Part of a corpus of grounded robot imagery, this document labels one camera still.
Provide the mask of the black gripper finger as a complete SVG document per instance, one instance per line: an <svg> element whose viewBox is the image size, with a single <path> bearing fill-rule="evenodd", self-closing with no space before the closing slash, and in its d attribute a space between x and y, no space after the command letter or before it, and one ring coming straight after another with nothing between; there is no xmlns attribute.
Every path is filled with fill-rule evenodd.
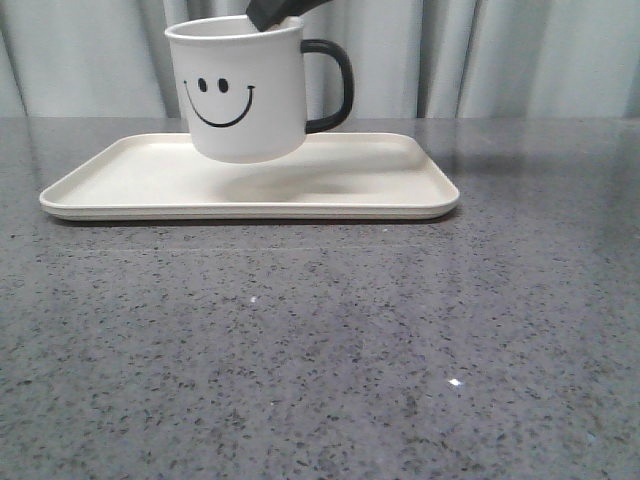
<svg viewBox="0 0 640 480"><path fill-rule="evenodd" d="M299 17L329 0L251 0L245 14L260 32L280 24L288 17Z"/></svg>

